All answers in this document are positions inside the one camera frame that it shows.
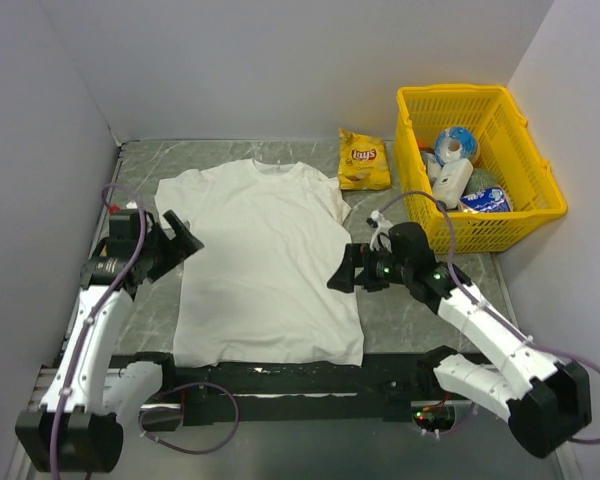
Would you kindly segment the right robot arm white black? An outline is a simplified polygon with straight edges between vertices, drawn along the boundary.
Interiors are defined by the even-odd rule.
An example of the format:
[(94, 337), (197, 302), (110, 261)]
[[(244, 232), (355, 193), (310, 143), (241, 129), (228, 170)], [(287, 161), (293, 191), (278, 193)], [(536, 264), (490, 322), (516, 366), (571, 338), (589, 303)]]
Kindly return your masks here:
[(346, 245), (327, 285), (351, 293), (392, 284), (456, 328), (491, 363), (478, 365), (449, 347), (422, 357), (417, 386), (426, 397), (461, 395), (506, 421), (517, 442), (545, 458), (591, 423), (590, 381), (575, 361), (532, 347), (455, 265), (437, 260), (424, 230), (414, 222), (376, 221), (372, 241)]

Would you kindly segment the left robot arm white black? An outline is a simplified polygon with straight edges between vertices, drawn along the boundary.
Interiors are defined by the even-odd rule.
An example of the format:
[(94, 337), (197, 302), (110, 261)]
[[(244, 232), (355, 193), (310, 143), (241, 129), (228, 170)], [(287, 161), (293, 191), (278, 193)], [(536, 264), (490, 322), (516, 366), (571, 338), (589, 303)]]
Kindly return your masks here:
[(111, 472), (125, 425), (150, 397), (165, 402), (178, 389), (167, 354), (138, 354), (116, 375), (109, 366), (139, 287), (204, 245), (172, 210), (161, 222), (138, 208), (114, 212), (108, 232), (81, 269), (77, 314), (54, 378), (38, 407), (21, 412), (15, 425), (33, 466), (53, 476)]

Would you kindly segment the white t-shirt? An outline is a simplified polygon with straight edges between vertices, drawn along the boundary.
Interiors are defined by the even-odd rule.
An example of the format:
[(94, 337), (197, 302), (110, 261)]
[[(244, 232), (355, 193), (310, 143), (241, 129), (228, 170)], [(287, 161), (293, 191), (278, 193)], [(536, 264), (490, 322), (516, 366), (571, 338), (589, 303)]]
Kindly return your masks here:
[(178, 366), (361, 364), (356, 297), (327, 285), (351, 239), (336, 179), (244, 159), (163, 179), (154, 199), (203, 243), (183, 267)]

